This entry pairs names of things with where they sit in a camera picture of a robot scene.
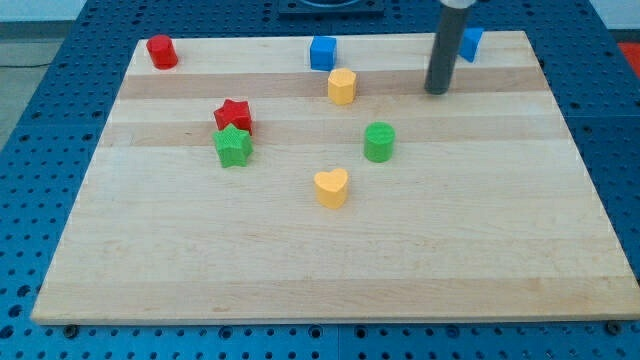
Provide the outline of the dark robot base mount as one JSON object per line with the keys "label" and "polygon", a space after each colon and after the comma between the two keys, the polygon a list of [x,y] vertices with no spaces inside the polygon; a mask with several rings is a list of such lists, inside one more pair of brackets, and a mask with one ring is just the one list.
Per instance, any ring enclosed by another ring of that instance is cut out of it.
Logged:
{"label": "dark robot base mount", "polygon": [[361,15],[384,13],[384,0],[277,0],[280,15]]}

